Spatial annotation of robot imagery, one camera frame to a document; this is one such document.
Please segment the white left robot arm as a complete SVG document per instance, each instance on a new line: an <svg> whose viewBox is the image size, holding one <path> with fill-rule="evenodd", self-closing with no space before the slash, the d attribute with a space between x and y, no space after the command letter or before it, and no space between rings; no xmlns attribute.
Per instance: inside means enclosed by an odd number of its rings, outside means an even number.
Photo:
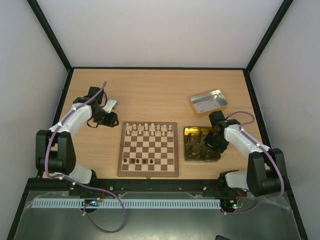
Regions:
<svg viewBox="0 0 320 240"><path fill-rule="evenodd" d="M87 185L94 171L77 163L73 137L84 124L93 121L99 126L116 127L118 115L112 110L118 102L109 100L102 87L91 86L87 95L77 97L67 114L48 130L39 130L35 137L35 166L48 179L69 180Z"/></svg>

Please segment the gold tin tray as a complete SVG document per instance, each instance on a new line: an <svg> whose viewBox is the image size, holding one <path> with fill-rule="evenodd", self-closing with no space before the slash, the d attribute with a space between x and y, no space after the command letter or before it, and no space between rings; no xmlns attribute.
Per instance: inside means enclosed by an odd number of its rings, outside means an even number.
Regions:
<svg viewBox="0 0 320 240"><path fill-rule="evenodd" d="M218 162L221 154L213 151L205 144L205 137L211 127L187 126L183 129L184 160L186 162Z"/></svg>

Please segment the wooden chessboard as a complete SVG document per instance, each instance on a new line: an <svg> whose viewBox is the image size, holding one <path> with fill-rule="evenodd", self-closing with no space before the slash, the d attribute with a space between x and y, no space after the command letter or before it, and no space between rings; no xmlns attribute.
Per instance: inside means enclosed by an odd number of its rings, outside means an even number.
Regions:
<svg viewBox="0 0 320 240"><path fill-rule="evenodd" d="M179 176L176 122L125 121L118 157L118 177L177 178Z"/></svg>

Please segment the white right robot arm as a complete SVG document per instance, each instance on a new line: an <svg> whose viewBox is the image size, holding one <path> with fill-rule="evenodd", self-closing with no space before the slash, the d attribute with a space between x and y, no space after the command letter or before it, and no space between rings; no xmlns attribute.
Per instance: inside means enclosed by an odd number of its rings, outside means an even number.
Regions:
<svg viewBox="0 0 320 240"><path fill-rule="evenodd" d="M244 128L252 124L255 118L247 113L252 120L240 123L230 116L225 117L221 110L212 112L208 118L212 130L204 138L204 143L213 151L222 154L229 144L234 145L248 160L246 172L229 171L222 174L218 183L218 191L229 196L235 189L250 192L256 197L285 192L285 175L277 166L277 160L283 160L284 154L278 148L259 142Z"/></svg>

